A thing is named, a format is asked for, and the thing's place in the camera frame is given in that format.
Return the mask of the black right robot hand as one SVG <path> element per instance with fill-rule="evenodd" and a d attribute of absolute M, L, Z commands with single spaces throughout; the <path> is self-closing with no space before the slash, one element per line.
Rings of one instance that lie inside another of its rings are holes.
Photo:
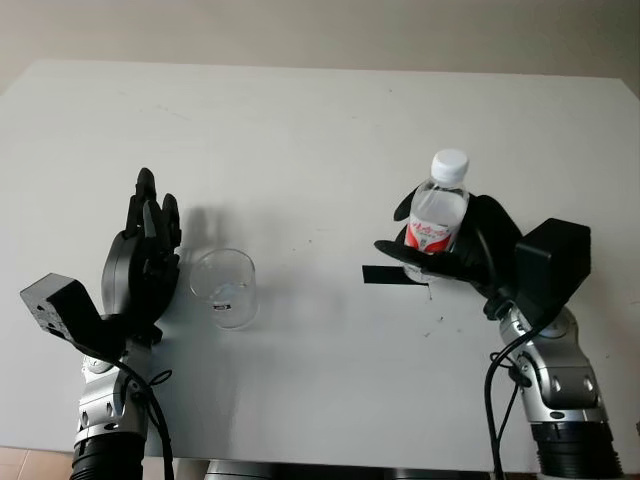
<path fill-rule="evenodd" d="M 514 250 L 521 238 L 517 225 L 497 200 L 488 195 L 471 194 L 451 249 L 421 253 L 406 246 L 401 238 L 377 240 L 374 246 L 421 273 L 466 282 L 485 298 L 492 299 L 512 293 Z"/>

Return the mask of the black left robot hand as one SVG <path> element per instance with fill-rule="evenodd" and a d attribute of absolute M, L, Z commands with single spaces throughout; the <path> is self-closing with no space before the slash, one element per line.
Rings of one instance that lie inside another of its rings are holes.
<path fill-rule="evenodd" d="M 159 202 L 154 175 L 143 167 L 125 228 L 112 242 L 101 278 L 103 319 L 118 334 L 151 345 L 162 339 L 156 322 L 176 290 L 181 238 L 176 198 L 168 193 Z"/>

